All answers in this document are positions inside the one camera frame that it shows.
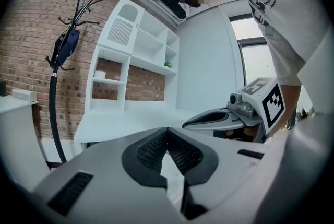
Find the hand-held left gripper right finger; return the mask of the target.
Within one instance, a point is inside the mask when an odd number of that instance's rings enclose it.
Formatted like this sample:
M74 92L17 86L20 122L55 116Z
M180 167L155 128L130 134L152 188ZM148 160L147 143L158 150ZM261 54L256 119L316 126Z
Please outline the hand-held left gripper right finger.
M274 142L238 142L168 128L168 149L185 158L183 212L167 220L256 220L274 180Z

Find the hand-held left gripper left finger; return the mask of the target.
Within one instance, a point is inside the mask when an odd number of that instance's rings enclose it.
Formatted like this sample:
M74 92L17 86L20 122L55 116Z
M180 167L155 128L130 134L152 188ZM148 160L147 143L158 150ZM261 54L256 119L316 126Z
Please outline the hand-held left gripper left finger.
M122 165L124 150L153 130L98 143L48 175L33 197L55 224L183 224L163 187L147 187Z

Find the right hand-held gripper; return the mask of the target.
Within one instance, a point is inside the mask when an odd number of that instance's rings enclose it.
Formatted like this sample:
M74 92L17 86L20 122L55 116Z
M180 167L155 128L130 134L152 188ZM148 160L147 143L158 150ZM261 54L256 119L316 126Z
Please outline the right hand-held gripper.
M229 110L206 111L196 119L227 119L233 112L240 120L185 125L188 130L231 130L257 127L254 142L263 143L285 112L281 87L275 77L259 77L236 93L230 94Z

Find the person's right forearm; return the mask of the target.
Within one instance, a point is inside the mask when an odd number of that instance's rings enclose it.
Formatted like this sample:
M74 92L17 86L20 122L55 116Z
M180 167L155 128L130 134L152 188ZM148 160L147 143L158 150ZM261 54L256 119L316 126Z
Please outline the person's right forearm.
M280 119L280 122L278 124L278 128L281 129L286 125L289 118L292 116L292 114L296 111L297 102L300 97L301 93L301 86L287 86L282 85L281 86L284 103L285 103L285 112L283 116Z

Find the white desk with shelves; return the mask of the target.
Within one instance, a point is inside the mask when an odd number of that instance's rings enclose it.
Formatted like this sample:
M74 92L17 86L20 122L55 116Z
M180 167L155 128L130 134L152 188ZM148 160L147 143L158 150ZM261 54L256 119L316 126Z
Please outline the white desk with shelves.
M97 41L88 72L85 113L77 143L112 140L161 126L181 126L194 115L177 108L179 38L141 6L120 0ZM164 66L171 61L172 68ZM126 99L131 66L164 76L162 101ZM106 72L104 79L94 72Z

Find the person's right hand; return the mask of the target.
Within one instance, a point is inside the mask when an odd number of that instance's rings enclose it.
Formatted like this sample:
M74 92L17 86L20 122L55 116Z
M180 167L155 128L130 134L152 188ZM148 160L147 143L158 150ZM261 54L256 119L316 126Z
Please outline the person's right hand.
M257 134L255 127L234 129L226 132L227 139L252 142Z

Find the black framed window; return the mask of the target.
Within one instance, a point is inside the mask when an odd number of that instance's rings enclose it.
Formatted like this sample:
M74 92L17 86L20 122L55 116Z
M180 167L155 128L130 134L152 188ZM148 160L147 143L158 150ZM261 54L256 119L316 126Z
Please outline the black framed window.
M233 16L230 22L241 50L245 84L258 77L276 77L267 41L251 15Z

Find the black coat rack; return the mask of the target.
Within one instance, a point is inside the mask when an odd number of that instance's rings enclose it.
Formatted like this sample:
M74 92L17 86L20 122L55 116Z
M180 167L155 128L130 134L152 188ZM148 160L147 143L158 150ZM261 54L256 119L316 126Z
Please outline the black coat rack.
M77 27L85 24L93 24L99 25L98 21L90 21L83 20L81 21L81 17L84 15L86 11L90 12L90 7L96 3L102 2L105 0L77 0L76 9L73 17L68 18L67 21L63 20L61 17L58 17L58 20L67 26L67 29L63 31L59 37L56 39L52 56L46 56L45 59L48 62L50 68L52 69L52 74L50 78L50 86L49 86L49 117L50 117L50 126L52 131L52 136L54 139L54 144L58 153L58 156L61 160L61 163L66 163L67 159L65 153L63 151L63 147L61 144L61 139L58 132L57 126L57 114L56 114L56 90L57 90L57 79L58 79L58 70L61 69L65 72L75 70L74 67L64 68L63 65L60 66L57 58L61 48L64 46L69 32L72 29L76 29Z

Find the white rectangular box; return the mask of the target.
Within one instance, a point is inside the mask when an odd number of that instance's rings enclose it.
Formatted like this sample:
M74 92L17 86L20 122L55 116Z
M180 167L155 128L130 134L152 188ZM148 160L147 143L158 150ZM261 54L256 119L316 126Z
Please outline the white rectangular box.
M12 90L12 98L23 102L32 103L38 100L38 94L34 91L16 88Z

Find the person's grey sweatshirt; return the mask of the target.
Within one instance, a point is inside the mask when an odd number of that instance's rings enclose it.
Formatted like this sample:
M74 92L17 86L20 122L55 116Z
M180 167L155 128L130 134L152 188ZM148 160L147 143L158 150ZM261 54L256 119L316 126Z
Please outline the person's grey sweatshirt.
M248 0L283 86L301 86L298 73L332 21L321 0Z

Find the navy blue garment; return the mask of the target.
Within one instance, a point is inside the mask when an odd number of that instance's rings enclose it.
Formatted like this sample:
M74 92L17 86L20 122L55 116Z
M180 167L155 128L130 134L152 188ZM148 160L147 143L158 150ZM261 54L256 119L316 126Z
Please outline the navy blue garment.
M64 46L61 48L57 61L60 66L64 64L64 62L73 54L79 40L80 31L76 29L72 29L69 32L67 40Z

